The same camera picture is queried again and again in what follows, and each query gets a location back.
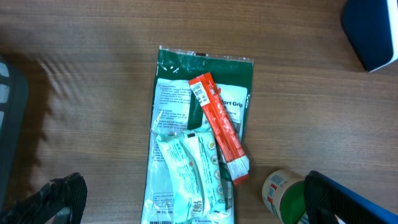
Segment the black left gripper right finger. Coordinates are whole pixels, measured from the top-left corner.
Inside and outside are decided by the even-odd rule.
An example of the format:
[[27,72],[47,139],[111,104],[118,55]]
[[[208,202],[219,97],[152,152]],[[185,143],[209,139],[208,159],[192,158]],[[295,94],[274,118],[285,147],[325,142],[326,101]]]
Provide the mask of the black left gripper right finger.
[[397,224],[397,215],[312,170],[304,180],[310,224]]

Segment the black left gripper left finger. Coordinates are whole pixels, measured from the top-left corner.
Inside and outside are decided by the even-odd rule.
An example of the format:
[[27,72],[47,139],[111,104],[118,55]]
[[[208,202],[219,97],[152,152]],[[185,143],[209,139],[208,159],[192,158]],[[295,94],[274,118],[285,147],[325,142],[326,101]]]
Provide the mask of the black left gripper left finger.
[[88,189],[83,176],[72,173],[52,179],[37,193],[1,212],[1,223],[80,224],[86,206]]

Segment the red-lidded white cup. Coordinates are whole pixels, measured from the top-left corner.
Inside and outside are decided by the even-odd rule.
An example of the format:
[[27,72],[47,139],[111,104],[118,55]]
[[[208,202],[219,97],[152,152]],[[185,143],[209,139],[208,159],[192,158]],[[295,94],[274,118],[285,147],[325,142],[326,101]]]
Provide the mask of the red-lidded white cup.
[[268,176],[262,199],[268,210],[283,224],[309,224],[304,199],[304,177],[288,169]]

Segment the red stick sachet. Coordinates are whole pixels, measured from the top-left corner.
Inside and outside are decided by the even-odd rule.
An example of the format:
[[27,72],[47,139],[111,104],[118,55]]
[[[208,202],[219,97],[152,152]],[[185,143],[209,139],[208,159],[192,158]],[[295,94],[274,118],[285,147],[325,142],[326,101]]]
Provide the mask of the red stick sachet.
[[204,73],[188,83],[213,130],[233,184],[243,183],[249,177],[249,159],[234,131],[211,73]]

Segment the light teal wipes packet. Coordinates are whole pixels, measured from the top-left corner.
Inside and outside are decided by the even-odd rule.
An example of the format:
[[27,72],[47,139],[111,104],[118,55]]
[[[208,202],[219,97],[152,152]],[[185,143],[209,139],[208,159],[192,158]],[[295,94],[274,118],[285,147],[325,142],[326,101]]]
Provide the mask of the light teal wipes packet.
[[158,135],[158,147],[169,170],[174,195],[174,223],[227,214],[224,188],[209,124],[176,136]]

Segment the green 3M glove package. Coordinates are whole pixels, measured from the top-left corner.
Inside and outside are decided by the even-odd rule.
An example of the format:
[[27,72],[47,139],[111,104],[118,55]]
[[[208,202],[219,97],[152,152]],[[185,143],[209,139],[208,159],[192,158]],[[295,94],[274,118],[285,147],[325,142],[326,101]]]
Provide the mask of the green 3M glove package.
[[146,189],[141,223],[172,223],[174,199],[169,170],[156,142],[206,124],[189,80],[210,72],[239,139],[246,131],[254,61],[161,46],[154,78]]

